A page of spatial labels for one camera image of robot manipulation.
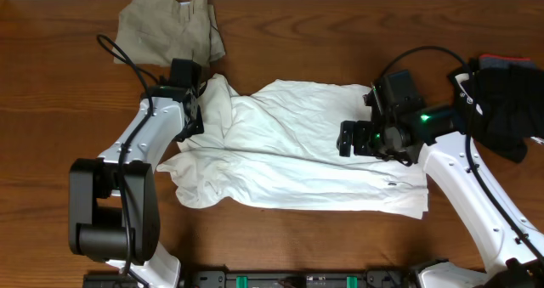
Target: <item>green strip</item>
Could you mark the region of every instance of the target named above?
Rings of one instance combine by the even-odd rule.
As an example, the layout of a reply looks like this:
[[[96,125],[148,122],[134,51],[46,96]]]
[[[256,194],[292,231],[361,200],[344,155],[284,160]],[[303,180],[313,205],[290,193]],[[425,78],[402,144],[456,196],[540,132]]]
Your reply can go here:
[[[247,288],[247,277],[246,276],[238,276],[236,278],[236,288]]]
[[[357,288],[357,276],[348,276],[348,288]]]

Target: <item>wooden table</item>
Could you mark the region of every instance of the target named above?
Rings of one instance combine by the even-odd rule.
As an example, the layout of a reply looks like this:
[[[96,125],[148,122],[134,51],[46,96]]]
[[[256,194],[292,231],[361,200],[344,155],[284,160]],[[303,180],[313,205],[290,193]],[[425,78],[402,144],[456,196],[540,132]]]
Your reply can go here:
[[[78,287],[104,264],[68,248],[68,170],[93,158],[133,119],[140,85],[95,42],[114,37],[130,0],[7,0],[0,8],[0,286]],[[368,84],[397,54],[423,44],[465,58],[523,55],[544,65],[544,0],[211,0],[227,55],[213,69],[248,94],[274,79]],[[414,54],[430,104],[451,101],[457,63]],[[167,74],[146,66],[156,74]],[[544,229],[544,147],[520,165],[479,150],[533,224]],[[169,155],[175,153],[175,147]],[[264,210],[223,200],[191,210],[156,174],[161,242],[193,266],[232,270],[356,270],[449,257],[483,267],[468,231],[429,181],[424,219],[380,212]]]

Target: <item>beige cloth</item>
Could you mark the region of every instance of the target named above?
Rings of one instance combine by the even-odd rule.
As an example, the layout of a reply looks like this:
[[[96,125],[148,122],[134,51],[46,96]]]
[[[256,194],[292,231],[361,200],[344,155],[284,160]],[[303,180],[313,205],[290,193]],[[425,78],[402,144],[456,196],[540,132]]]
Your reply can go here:
[[[225,55],[207,0],[133,0],[119,14],[116,44],[136,64],[170,66],[175,58],[209,66]]]

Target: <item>black cloth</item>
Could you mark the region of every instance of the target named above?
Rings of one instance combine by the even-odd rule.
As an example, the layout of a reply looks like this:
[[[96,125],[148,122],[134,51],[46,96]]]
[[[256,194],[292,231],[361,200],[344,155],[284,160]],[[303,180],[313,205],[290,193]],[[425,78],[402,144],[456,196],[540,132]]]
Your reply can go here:
[[[454,72],[450,79],[454,82]],[[508,69],[487,68],[475,75],[476,85],[464,82],[476,97],[483,115],[476,113],[473,136],[498,155],[517,163],[527,154],[523,138],[544,136],[544,71],[516,65]],[[456,87],[455,108],[468,121],[472,105]]]

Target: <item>crumpled white fabric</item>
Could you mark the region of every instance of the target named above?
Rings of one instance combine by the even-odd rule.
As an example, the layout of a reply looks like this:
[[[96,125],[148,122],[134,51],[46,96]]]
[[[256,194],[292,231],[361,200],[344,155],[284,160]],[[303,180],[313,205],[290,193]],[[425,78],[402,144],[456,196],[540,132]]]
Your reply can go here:
[[[421,218],[428,190],[420,167],[338,155],[340,123],[370,120],[362,99],[369,90],[277,80],[240,96],[215,75],[199,98],[205,132],[157,170],[170,172],[179,201],[193,208],[231,197],[255,207]]]

